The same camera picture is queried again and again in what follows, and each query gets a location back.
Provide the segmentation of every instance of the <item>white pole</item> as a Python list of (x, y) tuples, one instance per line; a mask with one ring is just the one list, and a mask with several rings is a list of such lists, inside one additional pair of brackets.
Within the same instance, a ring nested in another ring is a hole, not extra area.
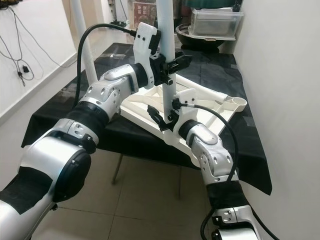
[[(80, 40), (84, 32), (87, 30), (84, 13), (81, 7), (81, 1), (71, 0), (71, 5), (72, 5), (76, 32)], [(84, 63), (85, 73), (86, 73), (86, 77), (88, 79), (89, 85), (93, 84), (94, 82), (97, 82), (98, 78), (97, 78), (96, 68), (94, 65), (94, 58), (91, 54), (91, 49), (90, 49), (88, 39), (85, 40), (83, 44), (82, 61)]]
[[(156, 14), (158, 19), (158, 29), (161, 31), (160, 53), (165, 56), (166, 62), (175, 59), (175, 33), (174, 33), (174, 7), (173, 0), (156, 0)], [(168, 122), (168, 115), (172, 109), (171, 100), (176, 95), (176, 74), (169, 76), (173, 84), (168, 86), (162, 84), (164, 120)], [(179, 140), (174, 134), (167, 130), (164, 132), (164, 141), (168, 145), (173, 145)]]

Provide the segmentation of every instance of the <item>floor tile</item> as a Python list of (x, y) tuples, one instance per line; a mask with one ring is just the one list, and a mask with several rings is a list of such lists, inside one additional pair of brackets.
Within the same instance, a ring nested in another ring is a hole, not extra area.
[(116, 211), (126, 163), (122, 161), (117, 182), (111, 184), (119, 153), (97, 149), (91, 155), (91, 167), (82, 190), (58, 205), (67, 209), (113, 215)]
[(109, 240), (200, 240), (196, 227), (115, 216)]
[(107, 240), (113, 216), (58, 208), (50, 211), (32, 240)]
[(132, 157), (126, 157), (125, 161), (125, 179), (116, 216), (200, 226), (206, 215), (200, 171), (182, 167), (178, 199), (178, 166)]

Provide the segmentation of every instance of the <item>black tablecloth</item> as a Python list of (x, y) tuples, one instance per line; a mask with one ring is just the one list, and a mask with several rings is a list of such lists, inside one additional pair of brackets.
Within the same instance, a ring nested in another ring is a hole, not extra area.
[[(206, 88), (247, 99), (242, 76), (232, 54), (205, 54), (191, 50), (183, 52), (185, 55), (192, 55), (193, 59), (190, 67), (181, 70), (180, 75)], [(106, 71), (128, 63), (134, 63), (132, 45), (122, 43), (111, 45), (94, 62), (98, 78)], [(83, 72), (80, 95), (83, 96), (87, 88), (88, 81)], [(66, 116), (72, 107), (75, 89), (76, 79), (73, 79), (32, 115), (22, 147), (32, 144)], [(249, 105), (244, 111), (236, 113), (229, 122), (239, 142), (240, 179), (270, 194), (272, 185), (268, 164)], [(196, 168), (188, 155), (166, 145), (160, 138), (122, 116), (115, 116), (101, 136), (97, 146), (99, 149)], [(233, 153), (233, 141), (228, 130), (225, 129), (220, 137), (224, 147)]]

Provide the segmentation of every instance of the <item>plastic storage box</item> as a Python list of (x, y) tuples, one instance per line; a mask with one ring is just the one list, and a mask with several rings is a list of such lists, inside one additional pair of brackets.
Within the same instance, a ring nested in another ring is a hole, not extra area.
[(191, 36), (210, 39), (235, 40), (235, 34), (243, 12), (232, 12), (228, 9), (192, 9)]

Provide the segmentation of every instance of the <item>black bowl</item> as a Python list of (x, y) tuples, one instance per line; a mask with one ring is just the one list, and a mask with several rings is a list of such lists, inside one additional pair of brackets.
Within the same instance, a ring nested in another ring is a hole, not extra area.
[(204, 39), (190, 36), (188, 26), (189, 24), (181, 24), (175, 29), (176, 35), (182, 43), (182, 49), (219, 53), (218, 47), (225, 42), (224, 40), (215, 40), (213, 38)]

